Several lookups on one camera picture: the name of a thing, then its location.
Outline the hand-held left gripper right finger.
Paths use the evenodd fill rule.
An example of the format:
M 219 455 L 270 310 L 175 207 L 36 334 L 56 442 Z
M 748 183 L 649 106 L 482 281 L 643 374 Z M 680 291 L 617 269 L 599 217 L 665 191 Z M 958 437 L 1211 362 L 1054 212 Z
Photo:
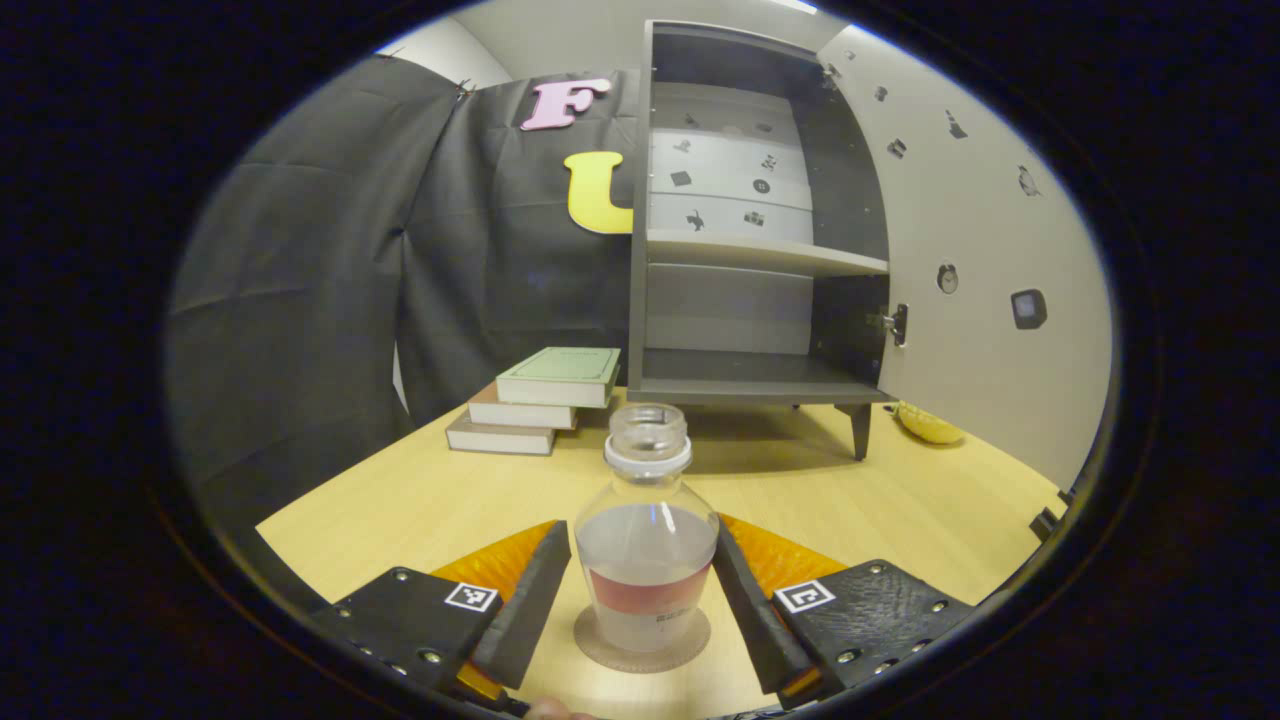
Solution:
M 760 688 L 785 710 L 888 673 L 975 610 L 886 559 L 847 565 L 728 514 L 713 566 Z

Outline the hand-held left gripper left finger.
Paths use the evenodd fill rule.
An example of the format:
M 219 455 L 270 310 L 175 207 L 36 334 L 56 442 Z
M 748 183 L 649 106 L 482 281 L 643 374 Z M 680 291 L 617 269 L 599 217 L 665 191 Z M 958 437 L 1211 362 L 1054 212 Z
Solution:
M 330 606 L 330 633 L 422 688 L 506 711 L 571 559 L 545 521 L 433 571 L 396 566 Z

